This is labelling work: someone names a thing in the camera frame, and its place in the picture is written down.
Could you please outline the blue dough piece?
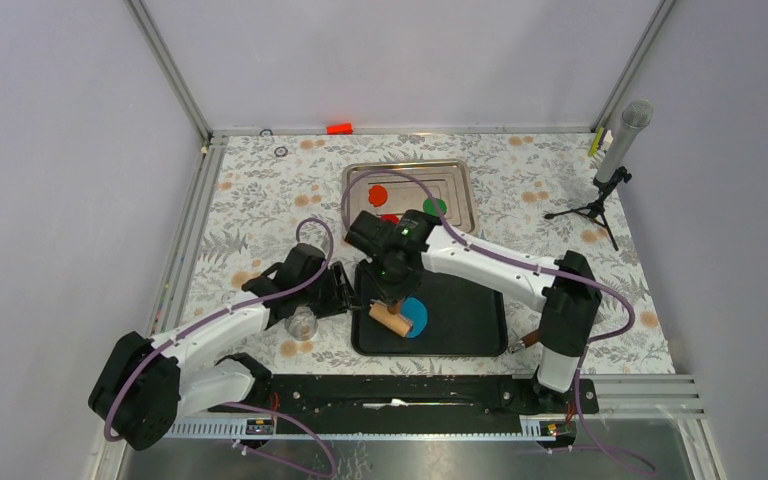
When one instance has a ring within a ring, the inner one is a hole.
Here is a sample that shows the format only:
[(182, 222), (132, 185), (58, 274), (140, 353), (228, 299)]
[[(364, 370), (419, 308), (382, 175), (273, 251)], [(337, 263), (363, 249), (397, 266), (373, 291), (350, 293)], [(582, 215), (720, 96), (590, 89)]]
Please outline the blue dough piece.
[(410, 330), (406, 337), (409, 339), (418, 337), (428, 325), (429, 313), (425, 304), (415, 298), (408, 297), (401, 306), (400, 315), (410, 322)]

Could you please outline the small glass bowl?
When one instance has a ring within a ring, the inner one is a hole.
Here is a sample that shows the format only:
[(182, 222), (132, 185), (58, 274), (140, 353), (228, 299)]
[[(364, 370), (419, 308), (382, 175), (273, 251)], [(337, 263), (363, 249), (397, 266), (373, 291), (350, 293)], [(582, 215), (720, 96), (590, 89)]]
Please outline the small glass bowl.
[(318, 319), (312, 313), (299, 313), (286, 319), (284, 327), (294, 341), (309, 341), (317, 334)]

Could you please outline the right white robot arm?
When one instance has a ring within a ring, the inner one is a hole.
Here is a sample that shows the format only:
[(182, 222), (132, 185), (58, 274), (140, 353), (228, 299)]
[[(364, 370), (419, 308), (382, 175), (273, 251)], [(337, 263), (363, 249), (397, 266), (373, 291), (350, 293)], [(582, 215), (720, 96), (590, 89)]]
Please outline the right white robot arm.
[(376, 297), (387, 306), (412, 295), (431, 272), (497, 291), (540, 313), (543, 352), (533, 386), (535, 402), (557, 412), (572, 400), (577, 365), (602, 301), (581, 254), (531, 258), (417, 210), (407, 211), (398, 223), (362, 211), (345, 240), (368, 258)]

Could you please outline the wooden dough roller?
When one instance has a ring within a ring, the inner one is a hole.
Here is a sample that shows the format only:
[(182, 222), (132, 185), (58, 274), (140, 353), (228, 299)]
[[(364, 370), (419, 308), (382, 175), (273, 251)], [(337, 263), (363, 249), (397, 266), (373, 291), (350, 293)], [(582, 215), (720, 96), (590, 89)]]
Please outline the wooden dough roller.
[(396, 335), (406, 338), (413, 330), (413, 322), (396, 308), (397, 305), (388, 305), (376, 300), (370, 304), (369, 316)]

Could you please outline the black plastic tray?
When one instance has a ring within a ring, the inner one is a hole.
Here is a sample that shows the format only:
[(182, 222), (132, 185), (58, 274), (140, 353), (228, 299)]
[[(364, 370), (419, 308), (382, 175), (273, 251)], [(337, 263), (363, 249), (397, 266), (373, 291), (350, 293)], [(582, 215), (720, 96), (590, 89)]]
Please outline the black plastic tray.
[(501, 293), (451, 275), (426, 273), (410, 297), (427, 307), (429, 321), (416, 338), (402, 338), (369, 316), (353, 313), (351, 343), (364, 356), (496, 357), (508, 345)]

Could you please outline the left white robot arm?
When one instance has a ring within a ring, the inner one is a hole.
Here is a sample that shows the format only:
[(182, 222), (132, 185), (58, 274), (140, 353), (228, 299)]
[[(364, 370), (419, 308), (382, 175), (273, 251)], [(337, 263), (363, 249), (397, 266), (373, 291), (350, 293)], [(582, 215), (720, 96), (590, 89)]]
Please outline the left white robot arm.
[(259, 363), (225, 349), (307, 308), (315, 318), (356, 310), (361, 302), (340, 262), (296, 244), (282, 262), (248, 280), (231, 303), (207, 318), (146, 338), (122, 336), (88, 398), (112, 441), (145, 450), (179, 419), (228, 402), (256, 411), (270, 385)]

